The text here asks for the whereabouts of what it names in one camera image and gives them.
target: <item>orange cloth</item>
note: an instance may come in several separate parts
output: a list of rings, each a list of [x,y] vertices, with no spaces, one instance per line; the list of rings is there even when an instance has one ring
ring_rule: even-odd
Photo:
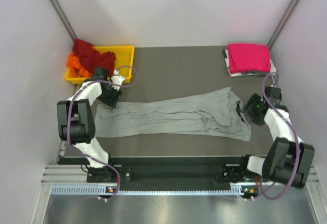
[[[67,66],[72,72],[72,76],[74,78],[80,76],[84,78],[91,78],[92,74],[89,73],[80,63],[80,59],[74,55],[74,53],[71,53],[68,56]]]

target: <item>cable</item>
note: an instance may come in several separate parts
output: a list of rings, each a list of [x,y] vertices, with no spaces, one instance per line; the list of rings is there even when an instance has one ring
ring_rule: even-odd
[[[86,171],[86,170],[84,170],[83,169],[83,165],[81,164],[81,170],[83,171],[83,172],[85,172],[85,173],[88,173],[88,171]]]
[[[270,76],[272,76],[272,75],[276,75],[276,77],[277,77],[277,80],[278,80],[278,75],[275,73],[275,72],[271,72],[271,73],[269,73],[269,74],[267,74],[266,76],[265,76],[265,78],[264,78],[264,80],[262,81],[262,85],[261,85],[261,89],[262,89],[262,94],[263,94],[263,97],[264,97],[264,99],[265,99],[265,101],[267,102],[267,104],[276,112],[276,114],[278,114],[278,116],[280,117],[280,118],[282,118],[283,119],[283,121],[285,121],[285,123],[289,126],[289,128],[292,130],[292,132],[293,132],[293,134],[294,134],[294,139],[295,139],[295,148],[296,148],[296,154],[295,154],[295,162],[294,162],[294,166],[293,166],[293,170],[292,170],[292,174],[291,174],[291,177],[290,177],[290,179],[288,180],[288,183],[286,184],[286,186],[285,186],[285,188],[281,191],[281,193],[279,193],[278,195],[276,195],[276,196],[268,196],[267,194],[266,194],[266,191],[268,190],[268,189],[270,189],[270,187],[269,188],[267,188],[267,189],[265,189],[265,190],[263,190],[263,188],[262,188],[262,179],[260,180],[260,189],[261,189],[261,194],[265,197],[265,198],[267,198],[267,199],[269,199],[269,200],[277,200],[277,199],[279,199],[280,197],[282,197],[285,193],[286,193],[286,191],[291,187],[291,185],[292,185],[292,183],[293,183],[293,180],[294,180],[294,178],[295,178],[295,175],[296,175],[296,171],[297,171],[297,168],[298,168],[298,164],[299,164],[299,161],[300,161],[300,145],[299,145],[299,141],[298,141],[298,138],[297,138],[297,133],[296,133],[296,131],[295,131],[295,129],[294,129],[294,127],[293,127],[293,125],[287,120],[287,119],[285,119],[284,117],[283,117],[283,115],[278,111],[278,109],[271,103],[271,101],[269,100],[269,98],[267,97],[267,95],[265,94],[265,86],[266,86],[266,82],[267,82],[267,80],[268,80],[268,78],[270,77]]]
[[[259,190],[260,189],[260,179],[259,177],[255,177],[255,186]]]
[[[269,187],[267,187],[266,189],[263,189],[262,181],[263,181],[263,178],[260,178],[260,181],[259,181],[260,193],[255,198],[260,197],[262,195],[264,196],[264,192],[268,191],[276,184],[276,182],[273,182]]]
[[[135,81],[132,83],[132,84],[129,84],[129,85],[118,85],[118,84],[114,84],[113,82],[111,81],[105,81],[105,80],[95,80],[95,81],[90,81],[87,85],[87,86],[90,86],[92,84],[95,84],[95,83],[104,83],[104,84],[108,84],[108,85],[115,85],[115,86],[118,86],[118,87],[123,87],[123,88],[129,88],[129,87],[132,87],[134,86],[137,82],[138,82],[138,72],[137,70],[132,67],[132,66],[128,66],[128,65],[124,65],[124,66],[121,66],[119,67],[117,70],[123,68],[123,67],[129,67],[129,68],[132,68],[133,71],[135,72],[136,74],[136,78],[135,78]],[[113,166],[111,166],[110,164],[106,163],[106,162],[101,162],[100,160],[96,159],[96,158],[93,158],[91,155],[88,155],[88,154],[84,154],[84,153],[81,153],[79,152],[77,149],[73,148],[72,147],[72,144],[71,144],[71,123],[72,123],[72,110],[73,110],[73,103],[75,101],[75,99],[83,92],[83,89],[79,89],[75,94],[74,96],[72,97],[72,100],[71,100],[71,103],[69,105],[69,108],[68,108],[68,115],[67,115],[67,145],[68,145],[68,148],[69,150],[71,150],[72,152],[74,152],[75,154],[78,154],[78,155],[81,155],[81,156],[85,156],[87,158],[92,158],[92,160],[94,160],[95,162],[99,163],[99,164],[103,164],[105,166],[107,166],[108,168],[110,168],[111,170],[113,170],[116,174],[116,177],[117,177],[117,188],[116,190],[114,191],[113,195],[111,195],[110,198],[107,199],[107,201],[111,201],[115,196],[116,194],[118,193],[119,191],[119,188],[120,188],[120,184],[121,184],[121,176],[119,174],[119,172],[116,170],[116,168],[114,168]],[[63,217],[64,215],[66,215],[69,210],[75,208],[79,203],[83,202],[84,200],[88,200],[90,198],[98,198],[97,196],[89,196],[89,197],[86,197],[86,198],[83,198],[79,201],[77,201],[76,203],[74,203],[73,205],[71,205],[71,207],[69,207],[67,210],[65,210],[62,214],[60,215],[55,215],[54,214],[54,210],[53,210],[53,205],[51,204],[51,213],[53,215],[54,218],[61,218]]]

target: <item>red cloth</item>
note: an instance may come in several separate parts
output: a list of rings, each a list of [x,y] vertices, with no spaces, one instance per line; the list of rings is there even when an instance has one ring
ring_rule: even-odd
[[[227,50],[230,73],[270,72],[268,46],[261,44],[229,44]]]
[[[112,77],[116,55],[113,52],[100,53],[93,45],[81,39],[76,39],[73,47],[74,55],[80,59],[81,65],[92,75],[95,67],[104,67]]]

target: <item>pile of clothes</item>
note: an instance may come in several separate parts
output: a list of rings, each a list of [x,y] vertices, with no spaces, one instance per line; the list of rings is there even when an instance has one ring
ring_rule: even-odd
[[[229,44],[223,51],[231,77],[243,75],[266,75],[275,72],[269,48],[261,44]]]
[[[113,75],[116,55],[113,52],[100,53],[93,45],[81,39],[76,39],[73,52],[69,55],[67,66],[72,76],[90,78],[95,67],[104,67]]]

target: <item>white wall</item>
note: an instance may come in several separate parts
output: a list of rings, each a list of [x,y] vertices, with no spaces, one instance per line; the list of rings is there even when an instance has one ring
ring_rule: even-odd
[[[291,0],[58,0],[95,45],[268,43]]]
[[[327,195],[327,0],[300,0],[272,48],[292,121],[316,149],[314,163]]]
[[[72,41],[48,0],[0,0],[1,223],[28,223],[58,152],[56,103]]]

